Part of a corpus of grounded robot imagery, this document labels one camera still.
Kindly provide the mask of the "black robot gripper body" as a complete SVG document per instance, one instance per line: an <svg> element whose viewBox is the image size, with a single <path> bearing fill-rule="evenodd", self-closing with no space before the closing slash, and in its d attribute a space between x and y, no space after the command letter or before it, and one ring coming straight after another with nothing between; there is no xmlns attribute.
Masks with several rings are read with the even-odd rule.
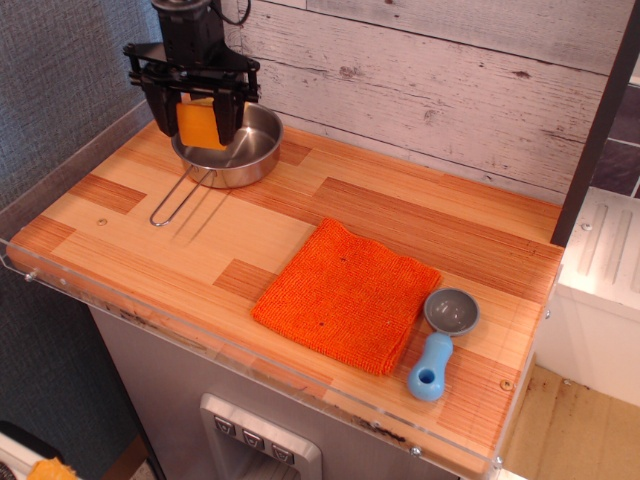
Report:
<svg viewBox="0 0 640 480"><path fill-rule="evenodd" d="M183 93L258 100L260 65L226 45L224 27L233 22L219 1L154 1L152 6L162 40L124 47L130 81L148 102L177 102Z"/></svg>

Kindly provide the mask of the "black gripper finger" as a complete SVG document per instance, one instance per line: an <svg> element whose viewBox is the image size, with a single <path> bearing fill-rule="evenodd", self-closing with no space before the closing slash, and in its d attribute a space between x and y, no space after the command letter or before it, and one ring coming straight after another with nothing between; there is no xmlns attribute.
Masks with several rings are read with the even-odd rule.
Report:
<svg viewBox="0 0 640 480"><path fill-rule="evenodd" d="M219 142L231 144L236 132L242 127L246 96L243 91L220 91L213 95L213 110Z"/></svg>
<svg viewBox="0 0 640 480"><path fill-rule="evenodd" d="M160 131L168 137L175 136L179 130L177 105L182 102L175 82L143 81L141 87Z"/></svg>

